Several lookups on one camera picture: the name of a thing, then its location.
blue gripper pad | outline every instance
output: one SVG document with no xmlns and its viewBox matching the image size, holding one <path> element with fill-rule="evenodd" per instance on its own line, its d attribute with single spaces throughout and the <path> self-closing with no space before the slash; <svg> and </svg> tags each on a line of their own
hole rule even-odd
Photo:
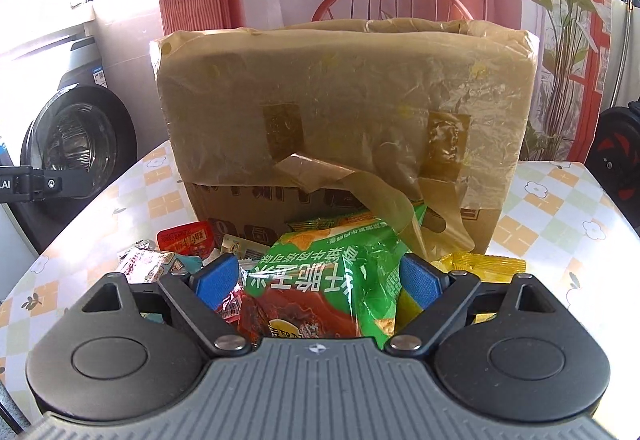
<svg viewBox="0 0 640 440">
<path fill-rule="evenodd" d="M 400 260 L 402 288 L 424 310 L 449 286 L 449 276 L 412 252 Z"/>
<path fill-rule="evenodd" d="M 238 258 L 228 252 L 193 274 L 189 284 L 196 296 L 209 308 L 215 310 L 234 289 L 239 274 Z"/>
</svg>

label sticker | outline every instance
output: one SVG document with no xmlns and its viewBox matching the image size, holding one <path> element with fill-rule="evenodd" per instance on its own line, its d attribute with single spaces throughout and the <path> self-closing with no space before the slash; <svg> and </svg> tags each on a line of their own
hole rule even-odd
<svg viewBox="0 0 640 440">
<path fill-rule="evenodd" d="M 281 337 L 283 339 L 302 338 L 298 327 L 284 319 L 272 319 L 269 321 L 269 330 L 273 337 Z"/>
<path fill-rule="evenodd" d="M 104 70 L 102 70 L 102 68 L 96 68 L 94 70 L 94 82 L 105 88 L 107 87 L 107 79 L 104 78 Z"/>
</svg>

snack packet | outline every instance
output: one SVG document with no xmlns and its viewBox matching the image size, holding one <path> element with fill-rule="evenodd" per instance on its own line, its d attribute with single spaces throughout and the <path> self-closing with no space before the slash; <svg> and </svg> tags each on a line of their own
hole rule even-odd
<svg viewBox="0 0 640 440">
<path fill-rule="evenodd" d="M 121 250 L 118 253 L 119 260 L 124 260 L 127 254 L 134 248 L 142 248 L 144 250 L 158 250 L 156 243 L 153 240 L 137 240 L 133 245 Z"/>
<path fill-rule="evenodd" d="M 216 235 L 209 222 L 193 222 L 158 232 L 160 250 L 177 252 L 183 256 L 197 256 L 206 260 L 216 246 Z"/>
<path fill-rule="evenodd" d="M 231 252 L 238 260 L 260 260 L 268 251 L 268 245 L 231 236 L 230 234 L 225 234 L 222 239 L 222 247 L 220 247 L 220 254 Z"/>
<path fill-rule="evenodd" d="M 167 272 L 185 270 L 195 273 L 202 268 L 202 260 L 181 256 L 174 252 L 132 248 L 120 261 L 116 272 L 122 272 L 129 283 L 153 283 Z"/>
<path fill-rule="evenodd" d="M 443 272 L 451 270 L 466 270 L 476 274 L 482 281 L 494 283 L 510 283 L 514 274 L 526 271 L 527 262 L 517 258 L 503 256 L 485 256 L 472 252 L 454 252 L 447 254 L 439 261 L 431 264 Z M 416 318 L 424 308 L 421 308 L 405 289 L 400 291 L 396 310 L 396 325 L 398 330 L 404 328 Z M 495 314 L 478 314 L 475 323 L 491 319 Z"/>
<path fill-rule="evenodd" d="M 246 282 L 247 272 L 255 268 L 258 260 L 239 260 L 240 279 L 234 289 L 222 300 L 216 312 L 220 314 L 227 323 L 233 324 L 240 319 L 240 309 L 242 308 L 242 288 Z"/>
<path fill-rule="evenodd" d="M 514 274 L 524 272 L 527 269 L 525 260 L 503 256 L 485 256 L 472 252 L 447 254 L 440 261 L 432 261 L 431 264 L 443 272 L 466 270 L 476 274 L 482 281 L 493 283 L 510 283 Z"/>
<path fill-rule="evenodd" d="M 284 234 L 247 273 L 238 329 L 252 342 L 370 336 L 382 346 L 393 334 L 407 247 L 370 213 L 332 223 Z"/>
</svg>

flower pattern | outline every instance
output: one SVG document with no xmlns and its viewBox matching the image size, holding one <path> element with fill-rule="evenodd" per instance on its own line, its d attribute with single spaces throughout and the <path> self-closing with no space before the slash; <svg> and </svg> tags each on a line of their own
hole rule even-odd
<svg viewBox="0 0 640 440">
<path fill-rule="evenodd" d="M 149 162 L 146 163 L 146 166 L 151 168 L 151 167 L 160 167 L 164 161 L 166 160 L 165 156 L 159 156 L 157 158 L 153 158 L 151 160 L 149 160 Z"/>
<path fill-rule="evenodd" d="M 39 274 L 44 270 L 47 261 L 49 261 L 48 256 L 40 256 L 36 261 L 33 262 L 29 270 L 31 270 L 34 274 Z"/>
<path fill-rule="evenodd" d="M 527 193 L 537 196 L 538 198 L 545 198 L 546 194 L 548 193 L 548 189 L 546 187 L 540 184 L 536 184 L 535 182 L 527 182 L 527 184 L 524 186 L 524 190 Z"/>
<path fill-rule="evenodd" d="M 551 165 L 556 166 L 558 169 L 569 169 L 571 162 L 551 162 Z"/>
<path fill-rule="evenodd" d="M 582 222 L 582 226 L 584 227 L 584 233 L 592 240 L 604 240 L 607 237 L 600 224 L 594 221 Z"/>
</svg>

tablecloth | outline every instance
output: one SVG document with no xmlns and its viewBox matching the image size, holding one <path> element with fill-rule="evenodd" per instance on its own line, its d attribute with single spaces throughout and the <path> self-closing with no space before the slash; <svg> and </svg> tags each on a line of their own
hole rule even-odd
<svg viewBox="0 0 640 440">
<path fill-rule="evenodd" d="M 39 412 L 24 375 L 28 351 L 116 268 L 121 250 L 195 219 L 165 142 L 102 192 L 22 277 L 0 306 L 0 380 L 32 422 Z M 593 176 L 580 163 L 519 163 L 488 254 L 526 260 L 600 343 L 611 381 L 595 417 L 620 440 L 636 440 L 640 238 Z"/>
</svg>

